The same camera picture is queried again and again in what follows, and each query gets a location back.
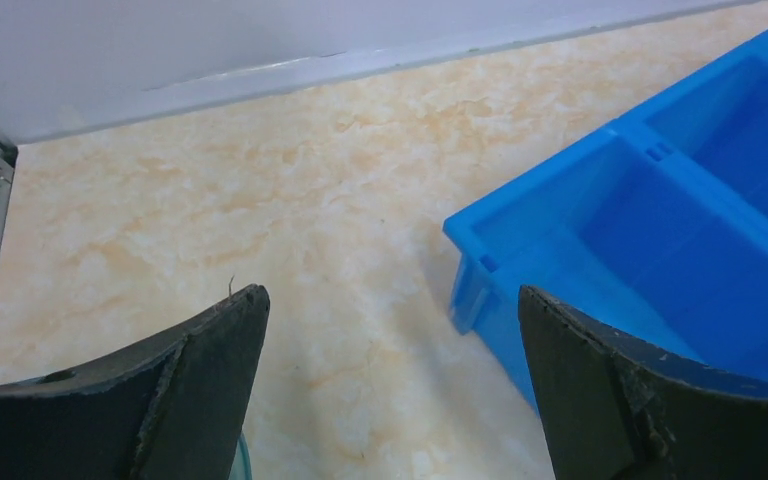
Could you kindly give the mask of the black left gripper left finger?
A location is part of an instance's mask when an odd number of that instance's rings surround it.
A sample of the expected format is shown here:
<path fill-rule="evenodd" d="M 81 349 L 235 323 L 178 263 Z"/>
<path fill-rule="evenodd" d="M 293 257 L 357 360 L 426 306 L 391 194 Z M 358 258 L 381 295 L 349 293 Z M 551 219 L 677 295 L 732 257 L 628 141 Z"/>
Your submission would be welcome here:
<path fill-rule="evenodd" d="M 0 479 L 225 479 L 270 298 L 252 284 L 81 365 L 0 385 Z"/>

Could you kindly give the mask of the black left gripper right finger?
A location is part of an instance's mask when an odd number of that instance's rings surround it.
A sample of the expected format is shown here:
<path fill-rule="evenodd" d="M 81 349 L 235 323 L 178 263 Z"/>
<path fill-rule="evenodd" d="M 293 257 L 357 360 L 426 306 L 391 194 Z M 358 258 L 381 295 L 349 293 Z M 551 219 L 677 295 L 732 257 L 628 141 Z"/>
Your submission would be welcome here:
<path fill-rule="evenodd" d="M 523 286 L 518 319 L 559 479 L 768 479 L 768 382 Z"/>

